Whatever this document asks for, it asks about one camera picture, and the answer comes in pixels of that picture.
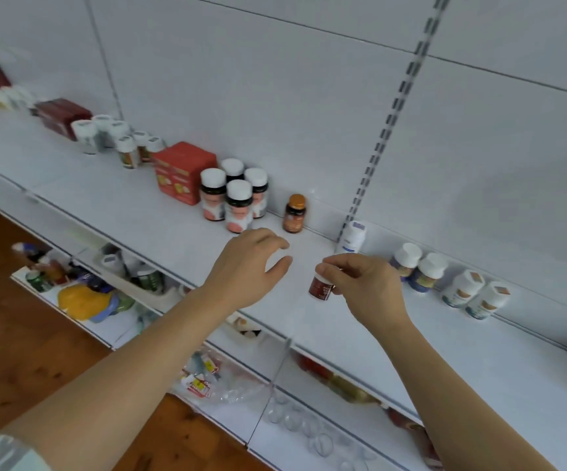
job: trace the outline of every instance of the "brown floor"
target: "brown floor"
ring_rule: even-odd
[[[9,279],[18,241],[37,240],[0,216],[0,427],[110,352]],[[148,468],[141,464],[150,460]],[[115,470],[257,471],[270,468],[172,396],[166,396]]]

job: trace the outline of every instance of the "forearm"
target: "forearm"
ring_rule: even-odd
[[[405,321],[376,334],[448,471],[555,471]]]
[[[35,448],[55,471],[112,469],[193,351],[232,312],[206,296],[200,289],[191,292],[145,333],[14,420],[4,433]]]

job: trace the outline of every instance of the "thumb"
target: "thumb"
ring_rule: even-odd
[[[275,265],[266,271],[266,279],[269,287],[272,289],[277,285],[281,278],[288,272],[288,268],[292,264],[292,256],[284,256]]]
[[[333,264],[327,264],[326,262],[321,262],[318,266],[316,266],[315,271],[326,280],[334,283],[335,287],[340,289],[341,292],[345,292],[347,287],[349,287],[353,281],[351,276],[342,272]]]

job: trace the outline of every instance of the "hand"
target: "hand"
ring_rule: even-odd
[[[336,254],[323,259],[316,272],[334,283],[353,316],[373,335],[409,321],[401,278],[385,259]]]
[[[268,258],[290,244],[267,228],[248,230],[230,240],[214,263],[205,284],[210,297],[233,311],[255,304],[288,272],[292,256],[285,256],[266,271]]]

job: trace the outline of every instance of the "person's left hand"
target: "person's left hand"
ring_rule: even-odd
[[[290,244],[267,228],[247,230],[231,239],[199,289],[215,297],[228,313],[255,304],[288,272],[292,256],[285,256],[266,271],[266,262]]]

